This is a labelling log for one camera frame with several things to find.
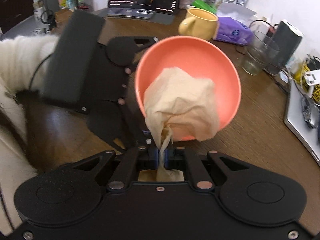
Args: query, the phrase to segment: gray floor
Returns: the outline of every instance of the gray floor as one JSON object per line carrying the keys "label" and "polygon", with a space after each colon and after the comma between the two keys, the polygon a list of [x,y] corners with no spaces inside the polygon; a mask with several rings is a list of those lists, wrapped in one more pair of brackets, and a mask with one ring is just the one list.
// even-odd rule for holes
{"label": "gray floor", "polygon": [[2,35],[1,39],[14,39],[18,35],[31,36],[32,32],[36,28],[48,28],[48,26],[43,23],[37,23],[35,17],[30,16],[29,18],[17,24],[12,29],[8,30],[5,34]]}

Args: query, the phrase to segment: pink bowl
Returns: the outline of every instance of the pink bowl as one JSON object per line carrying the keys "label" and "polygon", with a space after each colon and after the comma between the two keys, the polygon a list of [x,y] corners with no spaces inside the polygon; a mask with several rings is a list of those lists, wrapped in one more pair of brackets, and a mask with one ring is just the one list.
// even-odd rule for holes
{"label": "pink bowl", "polygon": [[[190,36],[173,36],[153,45],[141,58],[135,77],[135,92],[141,112],[144,92],[167,67],[179,67],[192,77],[210,78],[220,118],[219,130],[235,117],[241,100],[241,84],[230,59],[208,41]],[[193,140],[187,136],[183,140]]]}

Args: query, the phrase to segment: yellow mug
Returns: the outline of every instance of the yellow mug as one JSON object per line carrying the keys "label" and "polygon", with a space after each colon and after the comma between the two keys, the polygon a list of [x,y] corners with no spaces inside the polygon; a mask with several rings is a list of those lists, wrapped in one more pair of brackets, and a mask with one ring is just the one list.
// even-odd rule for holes
{"label": "yellow mug", "polygon": [[206,41],[218,34],[218,17],[199,8],[189,8],[186,18],[179,25],[179,34],[198,37]]}

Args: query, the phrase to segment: dark brown door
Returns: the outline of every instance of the dark brown door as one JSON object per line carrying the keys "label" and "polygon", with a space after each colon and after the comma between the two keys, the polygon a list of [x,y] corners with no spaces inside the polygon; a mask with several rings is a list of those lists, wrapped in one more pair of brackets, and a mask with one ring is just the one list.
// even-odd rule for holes
{"label": "dark brown door", "polygon": [[0,0],[0,28],[3,33],[33,15],[33,0]]}

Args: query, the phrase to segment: glass cup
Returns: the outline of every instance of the glass cup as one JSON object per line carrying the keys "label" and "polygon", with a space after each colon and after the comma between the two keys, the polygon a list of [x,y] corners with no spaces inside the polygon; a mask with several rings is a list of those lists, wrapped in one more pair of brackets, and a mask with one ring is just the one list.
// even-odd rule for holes
{"label": "glass cup", "polygon": [[262,32],[254,31],[250,44],[245,47],[246,54],[242,68],[250,75],[258,75],[279,52],[278,45]]}

